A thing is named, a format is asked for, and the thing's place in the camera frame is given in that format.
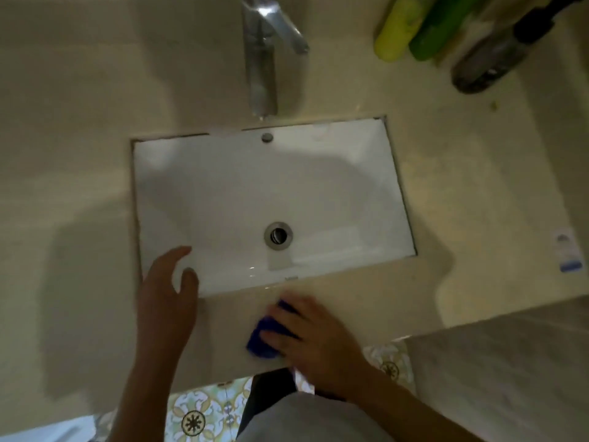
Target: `yellow bottle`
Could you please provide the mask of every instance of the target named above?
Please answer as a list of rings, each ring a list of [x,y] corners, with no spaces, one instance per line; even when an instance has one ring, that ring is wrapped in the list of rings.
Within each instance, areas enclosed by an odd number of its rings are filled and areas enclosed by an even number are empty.
[[[374,42],[379,59],[392,62],[403,55],[431,7],[431,0],[397,0]]]

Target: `sink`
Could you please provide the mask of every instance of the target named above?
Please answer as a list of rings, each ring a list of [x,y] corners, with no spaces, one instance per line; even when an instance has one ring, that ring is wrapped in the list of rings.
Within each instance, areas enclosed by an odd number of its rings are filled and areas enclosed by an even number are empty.
[[[201,296],[415,255],[382,119],[142,141],[143,274],[177,245]]]

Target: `person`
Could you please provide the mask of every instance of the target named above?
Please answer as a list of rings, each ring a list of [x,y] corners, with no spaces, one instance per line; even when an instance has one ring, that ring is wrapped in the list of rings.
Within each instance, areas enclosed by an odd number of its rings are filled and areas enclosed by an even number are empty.
[[[196,273],[183,272],[179,292],[171,282],[177,262],[190,250],[178,247],[158,257],[140,287],[136,356],[110,442],[164,440],[174,372],[197,319]],[[299,315],[275,304],[267,313],[299,339],[272,332],[261,337],[324,397],[295,392],[286,369],[257,375],[239,442],[481,441],[372,367],[343,324],[313,297],[285,293],[282,299]]]

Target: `black circular tile motif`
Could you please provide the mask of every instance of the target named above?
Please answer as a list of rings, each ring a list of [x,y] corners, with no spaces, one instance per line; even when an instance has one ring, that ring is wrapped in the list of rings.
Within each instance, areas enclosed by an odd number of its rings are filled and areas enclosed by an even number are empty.
[[[392,361],[385,361],[381,366],[380,370],[387,374],[393,380],[399,378],[399,368]]]
[[[182,418],[182,431],[187,436],[197,436],[206,424],[206,419],[200,411],[190,411]]]

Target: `chrome faucet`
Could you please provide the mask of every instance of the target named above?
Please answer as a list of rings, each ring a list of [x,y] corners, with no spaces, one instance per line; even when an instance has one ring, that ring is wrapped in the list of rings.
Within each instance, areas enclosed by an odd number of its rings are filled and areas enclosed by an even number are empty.
[[[299,55],[309,44],[276,0],[241,0],[246,76],[252,113],[263,120],[278,113],[274,40],[279,36]]]

